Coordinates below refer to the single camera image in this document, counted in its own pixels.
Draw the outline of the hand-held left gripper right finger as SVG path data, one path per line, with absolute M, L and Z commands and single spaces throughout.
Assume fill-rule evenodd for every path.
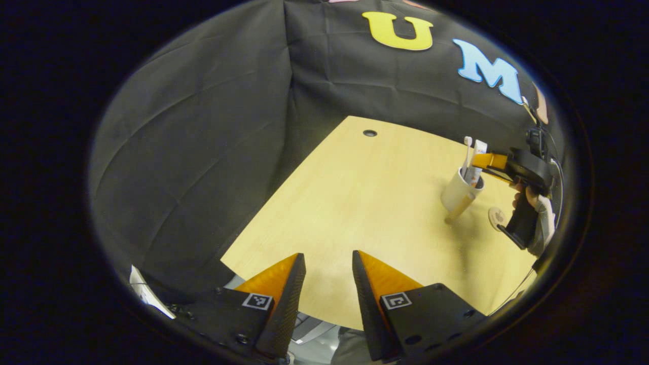
M 363 251 L 352 272 L 370 358 L 384 363 L 436 352 L 485 315 L 442 283 L 423 285 Z

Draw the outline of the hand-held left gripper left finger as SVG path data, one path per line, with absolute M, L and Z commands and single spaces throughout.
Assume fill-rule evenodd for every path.
M 200 293 L 175 319 L 190 337 L 227 362 L 283 362 L 306 276 L 301 252 L 234 289 Z

